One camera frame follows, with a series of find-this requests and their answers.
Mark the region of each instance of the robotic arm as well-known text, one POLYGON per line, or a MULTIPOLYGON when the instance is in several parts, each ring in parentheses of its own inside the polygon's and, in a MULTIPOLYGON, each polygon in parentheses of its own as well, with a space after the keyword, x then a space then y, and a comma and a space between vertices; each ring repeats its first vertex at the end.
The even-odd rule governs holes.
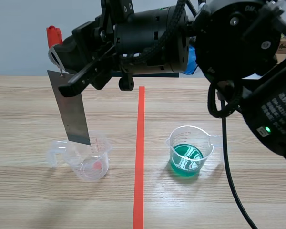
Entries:
POLYGON ((191 44, 211 83, 210 114, 226 118, 241 112, 260 142, 286 159, 286 59, 276 65, 275 56, 281 34, 286 36, 281 2, 214 0, 197 14, 187 0, 139 13, 131 0, 101 0, 100 16, 49 50, 55 65, 75 74, 59 91, 73 97, 89 84, 101 90, 112 70, 122 73, 119 88, 131 91, 134 74, 184 71, 191 44), (188 20, 186 4, 194 21, 188 20), (244 79, 254 73, 262 78, 244 79), (215 90, 228 102, 221 111, 215 90))

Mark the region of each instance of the cardboard box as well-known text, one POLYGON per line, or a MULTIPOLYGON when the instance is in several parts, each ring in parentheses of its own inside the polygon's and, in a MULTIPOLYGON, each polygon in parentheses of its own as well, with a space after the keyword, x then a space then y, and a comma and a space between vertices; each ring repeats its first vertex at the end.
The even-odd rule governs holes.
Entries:
POLYGON ((281 38, 280 45, 278 50, 276 51, 277 54, 286 54, 286 38, 281 38))
POLYGON ((280 64, 285 58, 286 54, 276 54, 277 64, 280 64))

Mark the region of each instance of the blue object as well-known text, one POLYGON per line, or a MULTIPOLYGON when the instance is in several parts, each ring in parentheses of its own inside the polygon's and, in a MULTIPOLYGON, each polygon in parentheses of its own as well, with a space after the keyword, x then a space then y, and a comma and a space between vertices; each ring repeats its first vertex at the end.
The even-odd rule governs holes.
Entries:
POLYGON ((195 72, 196 68, 197 68, 197 64, 196 64, 195 48, 190 45, 190 48, 189 48, 189 60, 187 62, 187 68, 183 72, 183 74, 192 75, 195 72))

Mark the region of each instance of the red tape line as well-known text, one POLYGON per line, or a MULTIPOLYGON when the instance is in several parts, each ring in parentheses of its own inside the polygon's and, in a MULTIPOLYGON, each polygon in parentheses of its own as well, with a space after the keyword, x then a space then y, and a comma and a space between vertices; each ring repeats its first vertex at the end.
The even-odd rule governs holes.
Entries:
POLYGON ((133 229, 144 229, 144 114, 145 87, 139 87, 137 148, 135 155, 133 229))

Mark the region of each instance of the red clip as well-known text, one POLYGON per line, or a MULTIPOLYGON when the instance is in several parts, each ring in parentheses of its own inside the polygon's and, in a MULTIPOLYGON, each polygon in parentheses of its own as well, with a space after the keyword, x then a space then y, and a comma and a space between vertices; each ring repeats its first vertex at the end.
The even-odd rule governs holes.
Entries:
POLYGON ((55 44, 62 44, 62 35, 60 28, 51 25, 47 28, 48 46, 49 48, 55 44))

